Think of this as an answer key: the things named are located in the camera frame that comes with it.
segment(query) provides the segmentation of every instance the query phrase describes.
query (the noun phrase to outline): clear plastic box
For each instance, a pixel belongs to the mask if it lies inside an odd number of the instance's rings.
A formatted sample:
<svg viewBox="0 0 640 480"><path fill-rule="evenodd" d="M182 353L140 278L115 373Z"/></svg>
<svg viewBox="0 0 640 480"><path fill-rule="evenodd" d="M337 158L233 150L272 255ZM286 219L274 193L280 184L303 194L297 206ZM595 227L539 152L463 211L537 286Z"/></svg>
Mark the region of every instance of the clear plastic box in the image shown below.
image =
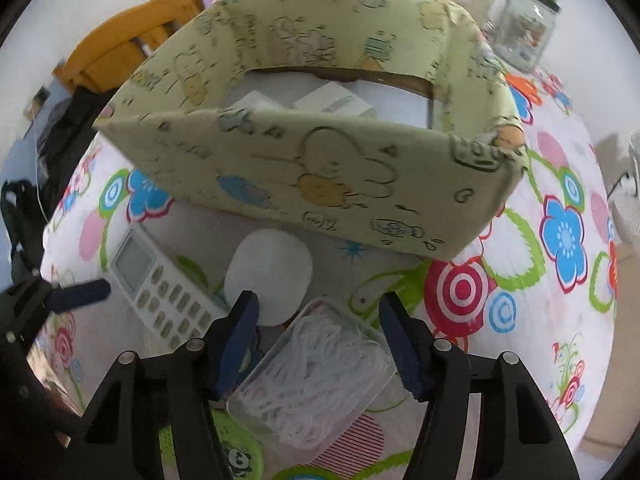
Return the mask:
<svg viewBox="0 0 640 480"><path fill-rule="evenodd" d="M328 436L320 442L317 446L311 449L298 449L283 443L278 439L278 435L268 428L263 421L259 418L249 414L245 408L242 400L239 398L238 393L243 391L267 365L276 357L276 355L289 343L293 328L299 319L307 316L312 311L322 308L325 313L336 323L340 324L343 328L352 332L360 331L360 334L366 338L380 343L382 349L389 355L389 364L385 367L382 373L379 374L372 385L364 391L350 392L350 396L360 396L360 401L356 407L345 417L338 420L329 432ZM391 358L391 352L382 332L378 332L373 327L364 323L360 318L354 316L351 312L347 312L345 309L340 308L330 298L318 298L313 300L300 311L300 313L293 320L291 325L284 331L282 336L276 341L275 345L266 353L264 358L255 367L255 369L249 374L249 376L240 384L238 389L229 398L226 405L226 409L229 415L234 418L238 423L242 424L245 428L251 431L265 446L274 450L279 455L295 460L297 463L309 463L320 455L325 449L327 449L335 440L337 440L341 434L343 434L351 424L364 412L367 406L376 398L376 396L382 391L385 385L389 382L393 374L396 372L396 366Z"/></svg>

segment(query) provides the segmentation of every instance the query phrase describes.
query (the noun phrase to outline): open box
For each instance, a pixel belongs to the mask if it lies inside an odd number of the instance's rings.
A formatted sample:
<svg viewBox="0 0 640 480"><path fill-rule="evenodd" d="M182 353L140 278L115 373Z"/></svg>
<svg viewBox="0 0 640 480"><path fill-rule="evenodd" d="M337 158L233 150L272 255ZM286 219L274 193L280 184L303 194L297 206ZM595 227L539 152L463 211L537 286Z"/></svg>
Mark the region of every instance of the open box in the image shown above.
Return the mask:
<svg viewBox="0 0 640 480"><path fill-rule="evenodd" d="M342 419L338 420L326 438L310 449L299 449L278 439L278 436L268 428L263 421L251 415L242 403L242 397L239 395L256 377L258 377L274 360L274 358L282 351L282 349L290 343L291 334L296 324L305 316L314 311L321 310L330 316L333 322L338 324L343 330L353 333L359 333L363 338L372 340L378 344L388 355L388 365L375 378L372 378L370 385L365 390L352 391L349 393L350 399L357 399L354 408ZM386 343L386 339L382 332L374 329L363 320L354 316L344 308L340 308L329 298L319 298L308 303L296 316L291 325L278 338L275 345L265 354L257 367L252 370L249 376L238 386L238 389L229 398L226 409L237 422L251 431L260 441L273 449L279 455L294 459L296 463L306 464L316 459L325 449L327 449L341 434L343 434L350 425L364 412L367 406L373 402L376 396L382 391L385 385L391 380L396 372L391 352Z"/></svg>
<svg viewBox="0 0 640 480"><path fill-rule="evenodd" d="M357 78L434 98L433 129L220 109L249 70ZM449 260L527 166L513 97L447 0L228 0L153 53L95 125L176 198Z"/></svg>

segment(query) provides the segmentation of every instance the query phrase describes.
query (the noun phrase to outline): plastic container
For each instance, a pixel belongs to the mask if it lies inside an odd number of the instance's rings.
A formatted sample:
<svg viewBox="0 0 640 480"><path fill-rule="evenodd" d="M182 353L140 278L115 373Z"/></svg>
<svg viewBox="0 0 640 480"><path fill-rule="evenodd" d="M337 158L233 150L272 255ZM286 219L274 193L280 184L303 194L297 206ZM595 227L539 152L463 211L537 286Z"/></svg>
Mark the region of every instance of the plastic container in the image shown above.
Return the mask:
<svg viewBox="0 0 640 480"><path fill-rule="evenodd" d="M359 402L356 407L349 412L349 414L342 419L338 420L327 437L311 449L298 449L283 443L278 439L278 435L275 434L270 428L268 428L263 421L259 418L249 414L242 403L238 393L242 392L279 354L279 352L289 343L291 339L291 333L296 323L302 318L315 311L316 309L324 309L332 321L340 324L343 329L350 330L352 332L360 331L360 334L369 340L380 343L380 346L389 355L389 364L385 367L384 371L379 374L378 377L372 382L372 385L364 391L350 392L350 396L360 396ZM320 455L326 448L328 448L335 440L337 440L341 434L343 434L351 424L364 412L367 406L376 398L376 396L382 391L385 385L389 382L393 374L396 372L396 366L394 365L389 351L388 345L382 332L378 332L368 324L364 323L361 319L354 316L352 313L347 312L340 308L329 298L318 298L311 301L300 311L300 313L293 320L291 325L285 330L285 332L276 341L275 345L267 352L264 358L260 361L260 364L255 367L254 371L240 384L238 389L230 397L227 403L227 411L233 419L242 424L245 428L251 431L265 446L272 449L279 455L289 459L295 460L297 463L309 463Z"/></svg>
<svg viewBox="0 0 640 480"><path fill-rule="evenodd" d="M499 1L494 2L492 9ZM529 73L538 64L551 37L560 7L556 0L505 0L503 9L499 18L491 17L490 9L484 30L498 56Z"/></svg>

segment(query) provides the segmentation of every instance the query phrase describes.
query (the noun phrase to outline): remote display screen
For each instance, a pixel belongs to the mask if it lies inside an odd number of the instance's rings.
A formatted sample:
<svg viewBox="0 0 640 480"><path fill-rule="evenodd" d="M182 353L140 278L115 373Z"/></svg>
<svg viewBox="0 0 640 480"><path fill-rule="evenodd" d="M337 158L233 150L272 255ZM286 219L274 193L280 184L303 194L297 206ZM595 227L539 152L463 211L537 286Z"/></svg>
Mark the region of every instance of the remote display screen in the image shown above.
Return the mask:
<svg viewBox="0 0 640 480"><path fill-rule="evenodd" d="M129 289L132 296L145 282L145 278L151 270L155 258L146 251L133 237L129 237L124 243L115 262L118 277L122 285Z"/></svg>

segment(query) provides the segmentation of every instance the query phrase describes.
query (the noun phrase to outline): remote control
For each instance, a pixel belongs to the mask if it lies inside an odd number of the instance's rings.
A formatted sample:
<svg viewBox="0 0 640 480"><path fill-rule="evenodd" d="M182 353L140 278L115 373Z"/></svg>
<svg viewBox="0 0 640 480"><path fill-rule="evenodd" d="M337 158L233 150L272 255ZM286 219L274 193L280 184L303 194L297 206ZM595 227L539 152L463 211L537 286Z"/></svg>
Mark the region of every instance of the remote control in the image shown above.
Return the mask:
<svg viewBox="0 0 640 480"><path fill-rule="evenodd" d="M214 320L228 314L187 278L137 222L132 222L109 271L142 323L172 351L202 337Z"/></svg>

